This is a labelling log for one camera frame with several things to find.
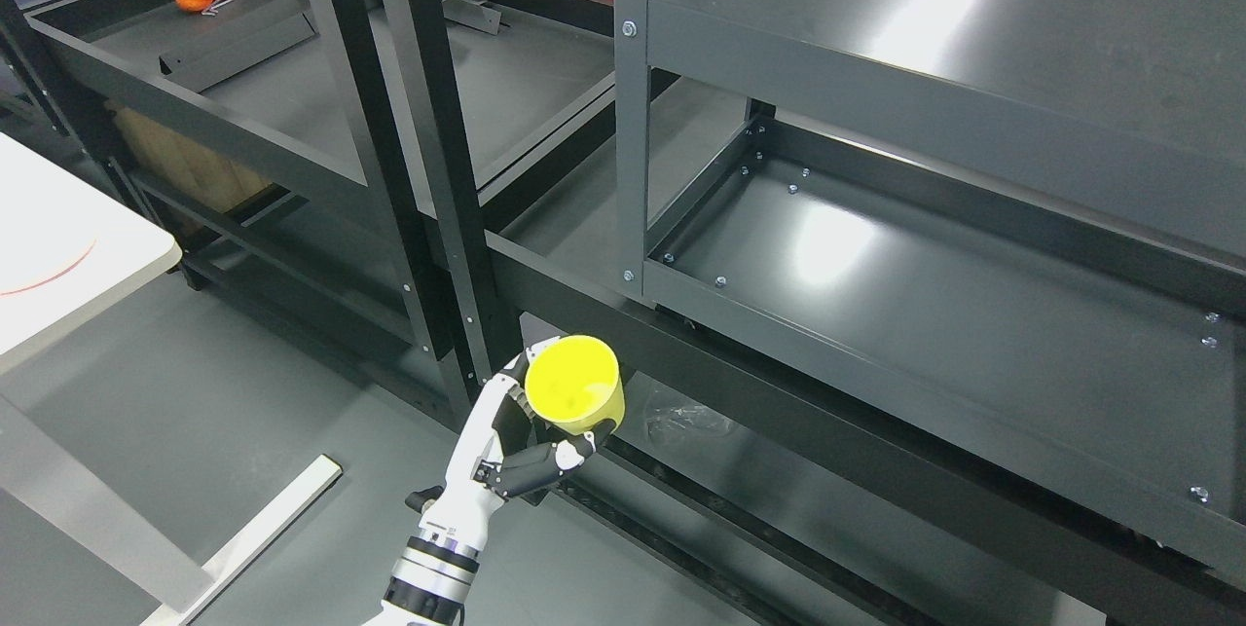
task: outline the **plastic bag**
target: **plastic bag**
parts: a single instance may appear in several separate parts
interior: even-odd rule
[[[725,436],[735,426],[729,418],[667,387],[654,389],[644,407],[644,429],[655,446]]]

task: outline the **yellow cup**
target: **yellow cup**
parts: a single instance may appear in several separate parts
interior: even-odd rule
[[[537,355],[523,387],[532,412],[568,434],[583,434],[603,419],[623,423],[619,362],[606,342],[563,337]]]

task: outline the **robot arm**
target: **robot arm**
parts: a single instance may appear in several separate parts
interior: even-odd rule
[[[381,614],[365,626],[449,625],[462,614],[488,540],[488,520],[507,500],[548,488],[574,471],[614,430],[604,420],[581,435],[527,446],[535,424],[522,380],[557,337],[525,349],[481,390],[446,466],[445,488],[412,493],[421,513],[395,562]]]

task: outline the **concrete floor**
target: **concrete floor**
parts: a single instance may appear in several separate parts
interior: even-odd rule
[[[359,624],[452,436],[358,389],[208,293],[163,276],[0,388],[197,560],[316,454],[345,475],[199,619]],[[0,624],[137,624],[156,607],[0,495]],[[468,624],[750,624],[561,500],[498,513]]]

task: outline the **white table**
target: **white table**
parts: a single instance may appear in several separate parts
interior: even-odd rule
[[[0,135],[0,375],[173,267],[173,237]],[[202,567],[4,398],[0,489],[163,605],[145,625],[186,624],[341,468],[316,458]]]

